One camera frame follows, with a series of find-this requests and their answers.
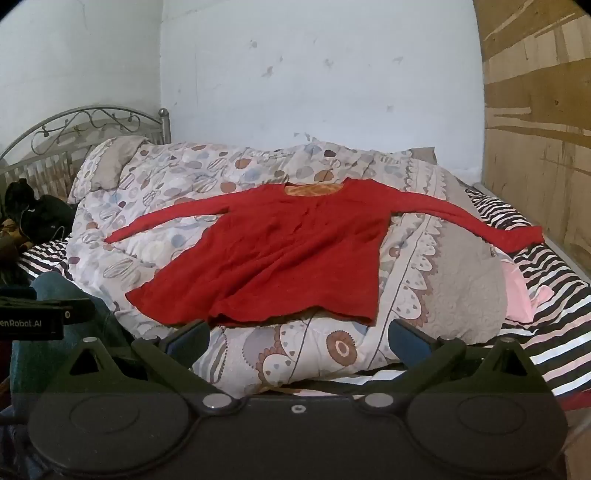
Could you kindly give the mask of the red long-sleeve top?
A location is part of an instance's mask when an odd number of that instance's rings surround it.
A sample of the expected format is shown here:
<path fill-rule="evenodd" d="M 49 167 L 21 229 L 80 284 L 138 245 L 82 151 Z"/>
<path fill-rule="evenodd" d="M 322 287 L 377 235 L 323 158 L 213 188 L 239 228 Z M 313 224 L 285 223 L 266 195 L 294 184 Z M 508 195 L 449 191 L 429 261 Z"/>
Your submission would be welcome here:
<path fill-rule="evenodd" d="M 174 219 L 215 217 L 197 244 L 126 295 L 164 325 L 204 320 L 252 326 L 314 308 L 372 325 L 380 248 L 392 217 L 408 213 L 451 222 L 507 253 L 543 240 L 536 226 L 497 229 L 453 203 L 372 179 L 348 179 L 320 196 L 264 184 L 175 204 L 114 231 L 110 241 Z"/>

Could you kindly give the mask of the teal blue garment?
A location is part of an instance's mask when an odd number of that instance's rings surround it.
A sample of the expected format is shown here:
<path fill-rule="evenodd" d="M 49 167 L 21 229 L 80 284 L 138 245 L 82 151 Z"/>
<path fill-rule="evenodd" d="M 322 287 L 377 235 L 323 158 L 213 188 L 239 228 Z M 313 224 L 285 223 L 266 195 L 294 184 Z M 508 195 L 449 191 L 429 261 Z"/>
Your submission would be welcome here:
<path fill-rule="evenodd" d="M 31 284 L 40 301 L 89 300 L 93 307 L 80 315 L 81 321 L 65 324 L 54 320 L 48 310 L 34 316 L 57 337 L 51 340 L 15 340 L 10 363 L 11 393 L 40 394 L 49 386 L 75 347 L 85 337 L 98 338 L 105 347 L 125 347 L 132 336 L 118 323 L 103 300 L 89 295 L 57 272 L 47 272 Z"/>

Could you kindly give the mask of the patterned circle print duvet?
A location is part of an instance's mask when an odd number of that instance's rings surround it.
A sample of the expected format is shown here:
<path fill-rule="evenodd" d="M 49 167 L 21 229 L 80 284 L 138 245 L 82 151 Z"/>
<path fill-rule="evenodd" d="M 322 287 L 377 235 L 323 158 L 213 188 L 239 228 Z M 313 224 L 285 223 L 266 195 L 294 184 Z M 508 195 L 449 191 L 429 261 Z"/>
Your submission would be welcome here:
<path fill-rule="evenodd" d="M 507 300 L 494 229 L 444 168 L 313 142 L 144 144 L 113 187 L 86 158 L 70 198 L 73 282 L 132 336 L 204 320 L 198 376 L 235 396 L 384 367 L 402 319 L 484 343 Z"/>

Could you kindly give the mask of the black bag pile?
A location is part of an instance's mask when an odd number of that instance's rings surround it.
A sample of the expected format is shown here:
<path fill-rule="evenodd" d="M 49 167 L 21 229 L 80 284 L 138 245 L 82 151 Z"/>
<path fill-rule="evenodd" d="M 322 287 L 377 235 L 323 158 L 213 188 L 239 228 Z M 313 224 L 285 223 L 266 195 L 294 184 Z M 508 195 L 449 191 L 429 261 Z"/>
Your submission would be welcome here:
<path fill-rule="evenodd" d="M 4 213 L 17 227 L 18 236 L 8 234 L 1 240 L 1 260 L 15 258 L 25 243 L 40 245 L 65 239 L 72 231 L 75 210 L 58 197 L 35 197 L 24 178 L 8 185 Z"/>

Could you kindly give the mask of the pink cloth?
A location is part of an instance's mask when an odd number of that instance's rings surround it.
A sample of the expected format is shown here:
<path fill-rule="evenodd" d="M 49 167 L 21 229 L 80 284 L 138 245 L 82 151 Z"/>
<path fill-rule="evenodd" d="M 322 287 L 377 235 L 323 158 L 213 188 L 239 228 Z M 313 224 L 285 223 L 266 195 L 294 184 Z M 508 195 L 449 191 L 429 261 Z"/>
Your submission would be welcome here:
<path fill-rule="evenodd" d="M 529 293 L 525 277 L 515 263 L 502 260 L 501 266 L 506 285 L 506 319 L 524 325 L 533 323 L 538 307 L 551 300 L 554 291 L 542 285 Z"/>

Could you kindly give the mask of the black white striped bedsheet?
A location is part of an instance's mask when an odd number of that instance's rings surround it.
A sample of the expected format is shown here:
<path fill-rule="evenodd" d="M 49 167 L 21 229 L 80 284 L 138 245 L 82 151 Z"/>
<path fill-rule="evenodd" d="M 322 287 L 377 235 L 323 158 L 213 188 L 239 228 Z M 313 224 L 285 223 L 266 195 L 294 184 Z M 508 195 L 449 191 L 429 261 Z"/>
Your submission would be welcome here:
<path fill-rule="evenodd" d="M 512 256 L 530 294 L 548 287 L 552 296 L 538 304 L 533 322 L 506 321 L 503 335 L 518 340 L 555 396 L 590 388 L 590 284 L 547 244 Z"/>

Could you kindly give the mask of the patterned pillow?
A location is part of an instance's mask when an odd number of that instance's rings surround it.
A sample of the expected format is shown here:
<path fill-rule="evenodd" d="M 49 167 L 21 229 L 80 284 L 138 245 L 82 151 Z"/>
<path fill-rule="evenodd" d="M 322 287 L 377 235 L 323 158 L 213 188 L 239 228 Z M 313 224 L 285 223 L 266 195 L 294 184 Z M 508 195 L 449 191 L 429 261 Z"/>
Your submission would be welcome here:
<path fill-rule="evenodd" d="M 73 181 L 68 202 L 79 203 L 88 193 L 114 189 L 123 167 L 148 139 L 142 136 L 120 136 L 97 145 L 85 158 Z"/>

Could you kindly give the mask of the grey metal bed headboard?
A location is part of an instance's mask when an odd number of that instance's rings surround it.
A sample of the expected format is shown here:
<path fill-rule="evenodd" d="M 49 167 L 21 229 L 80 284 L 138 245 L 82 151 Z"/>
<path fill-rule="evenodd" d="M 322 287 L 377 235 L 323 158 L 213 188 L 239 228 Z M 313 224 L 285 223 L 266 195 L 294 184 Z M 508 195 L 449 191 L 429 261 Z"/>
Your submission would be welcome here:
<path fill-rule="evenodd" d="M 1 152 L 1 190 L 24 178 L 38 196 L 65 198 L 88 153 L 108 138 L 128 135 L 168 143 L 169 111 L 161 108 L 150 114 L 125 106 L 91 105 L 54 114 Z"/>

